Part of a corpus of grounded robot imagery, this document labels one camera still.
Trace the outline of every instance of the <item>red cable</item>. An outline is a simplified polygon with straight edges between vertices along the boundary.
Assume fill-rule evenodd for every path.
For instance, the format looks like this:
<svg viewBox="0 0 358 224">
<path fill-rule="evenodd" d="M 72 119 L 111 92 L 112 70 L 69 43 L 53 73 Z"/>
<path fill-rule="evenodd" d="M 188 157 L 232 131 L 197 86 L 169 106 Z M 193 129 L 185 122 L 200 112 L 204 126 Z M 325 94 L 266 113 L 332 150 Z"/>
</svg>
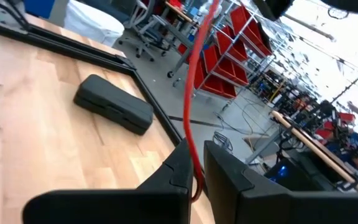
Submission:
<svg viewBox="0 0 358 224">
<path fill-rule="evenodd" d="M 196 73 L 197 62 L 200 57 L 201 49 L 204 46 L 204 40 L 209 28 L 209 24 L 211 23 L 211 20 L 214 16 L 214 12 L 218 8 L 218 4 L 219 4 L 219 0 L 213 1 L 212 5 L 209 7 L 208 15 L 204 18 L 203 24 L 201 25 L 198 31 L 198 35 L 196 36 L 195 44 L 193 46 L 193 54 L 191 54 L 190 56 L 189 72 L 187 74 L 186 85 L 185 85 L 183 128 L 185 129 L 185 135 L 189 144 L 191 160 L 193 161 L 193 165 L 196 173 L 195 176 L 197 180 L 196 193 L 191 198 L 191 202 L 197 201 L 203 191 L 203 173 L 201 170 L 201 164 L 200 164 L 200 159 L 198 157 L 196 144 L 194 143 L 194 139 L 190 128 L 191 96 L 193 94 L 194 77 Z"/>
</svg>

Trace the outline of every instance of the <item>chair wheel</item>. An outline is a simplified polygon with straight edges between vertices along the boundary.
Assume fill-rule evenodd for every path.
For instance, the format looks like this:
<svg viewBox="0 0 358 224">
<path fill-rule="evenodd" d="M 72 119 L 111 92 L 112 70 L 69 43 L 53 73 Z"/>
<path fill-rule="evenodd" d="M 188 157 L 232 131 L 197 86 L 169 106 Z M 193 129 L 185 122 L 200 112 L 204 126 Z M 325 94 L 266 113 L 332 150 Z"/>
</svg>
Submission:
<svg viewBox="0 0 358 224">
<path fill-rule="evenodd" d="M 168 77 L 168 78 L 172 78 L 172 77 L 173 77 L 173 72 L 172 72 L 172 71 L 169 71 L 169 72 L 167 73 L 167 77 Z"/>
</svg>

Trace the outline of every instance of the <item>wooden table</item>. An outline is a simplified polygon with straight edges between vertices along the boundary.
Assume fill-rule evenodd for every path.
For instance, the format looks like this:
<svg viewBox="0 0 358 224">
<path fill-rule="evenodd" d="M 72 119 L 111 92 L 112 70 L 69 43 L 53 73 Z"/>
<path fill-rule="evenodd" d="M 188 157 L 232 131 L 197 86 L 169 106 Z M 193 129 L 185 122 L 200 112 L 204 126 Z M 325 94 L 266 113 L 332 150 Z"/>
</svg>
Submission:
<svg viewBox="0 0 358 224">
<path fill-rule="evenodd" d="M 182 11 L 181 11 L 181 9 L 179 9 L 179 8 L 177 8 L 176 6 L 172 6 L 168 1 L 165 1 L 165 5 L 167 6 L 167 8 L 165 9 L 165 10 L 167 10 L 167 9 L 171 9 L 173 12 L 175 12 L 176 14 L 178 14 L 180 17 L 182 17 L 184 20 L 186 20 L 187 22 L 189 22 L 189 23 L 193 23 L 193 20 L 192 19 L 190 19 L 186 14 L 184 14 Z M 165 17 L 166 15 L 168 14 L 168 11 L 164 11 L 163 12 L 163 15 L 162 15 L 162 17 Z"/>
<path fill-rule="evenodd" d="M 124 55 L 43 20 L 29 20 Z M 0 223 L 21 223 L 25 203 L 50 190 L 135 188 L 173 150 L 156 117 L 138 136 L 74 105 L 78 85 L 92 73 L 144 98 L 128 75 L 0 36 Z M 205 194 L 193 204 L 191 222 L 214 223 Z"/>
<path fill-rule="evenodd" d="M 273 111 L 272 115 L 280 122 L 284 127 L 289 128 L 291 124 L 277 111 Z M 351 171 L 342 160 L 335 156 L 331 151 L 329 151 L 325 146 L 323 146 L 319 141 L 313 139 L 307 133 L 302 130 L 293 128 L 291 130 L 292 134 L 295 135 L 300 141 L 302 141 L 306 147 L 310 148 L 317 156 L 319 156 L 329 167 L 335 170 L 341 177 L 343 177 L 347 182 L 354 183 L 354 178 L 349 175 L 352 174 Z"/>
</svg>

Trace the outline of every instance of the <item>white container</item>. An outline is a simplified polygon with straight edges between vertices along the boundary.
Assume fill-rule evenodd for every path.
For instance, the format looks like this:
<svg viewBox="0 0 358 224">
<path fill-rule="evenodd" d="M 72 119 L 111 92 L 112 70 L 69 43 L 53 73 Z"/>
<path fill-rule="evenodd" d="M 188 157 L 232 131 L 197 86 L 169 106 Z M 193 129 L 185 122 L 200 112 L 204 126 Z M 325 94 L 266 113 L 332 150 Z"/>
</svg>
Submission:
<svg viewBox="0 0 358 224">
<path fill-rule="evenodd" d="M 75 0 L 67 4 L 64 28 L 109 47 L 124 32 L 113 16 Z"/>
</svg>

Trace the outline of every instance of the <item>black carrying case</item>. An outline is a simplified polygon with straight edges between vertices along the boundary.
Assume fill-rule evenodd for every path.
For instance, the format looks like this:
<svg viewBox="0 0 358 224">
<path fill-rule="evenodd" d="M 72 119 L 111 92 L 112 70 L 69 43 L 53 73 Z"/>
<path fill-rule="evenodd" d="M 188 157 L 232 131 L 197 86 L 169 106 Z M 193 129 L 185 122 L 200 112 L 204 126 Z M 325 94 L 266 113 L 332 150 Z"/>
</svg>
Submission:
<svg viewBox="0 0 358 224">
<path fill-rule="evenodd" d="M 81 83 L 74 103 L 136 134 L 144 134 L 153 121 L 150 104 L 97 75 L 90 75 Z"/>
</svg>

